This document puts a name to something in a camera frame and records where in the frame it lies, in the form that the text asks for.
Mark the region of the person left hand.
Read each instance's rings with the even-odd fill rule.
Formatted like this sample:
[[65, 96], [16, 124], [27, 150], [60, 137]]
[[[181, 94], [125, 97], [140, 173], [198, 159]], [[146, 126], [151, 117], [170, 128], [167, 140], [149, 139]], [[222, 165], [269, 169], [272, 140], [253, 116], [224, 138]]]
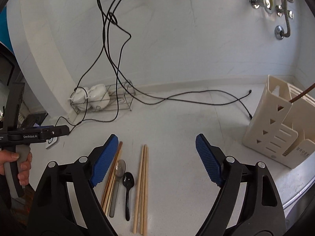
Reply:
[[11, 152], [8, 150], [1, 150], [1, 175], [5, 176], [5, 164], [13, 165], [19, 174], [17, 175], [19, 184], [21, 186], [26, 186], [29, 184], [29, 174], [32, 166], [32, 153], [30, 152], [27, 159], [21, 163], [18, 163], [18, 158], [20, 157], [18, 153]]

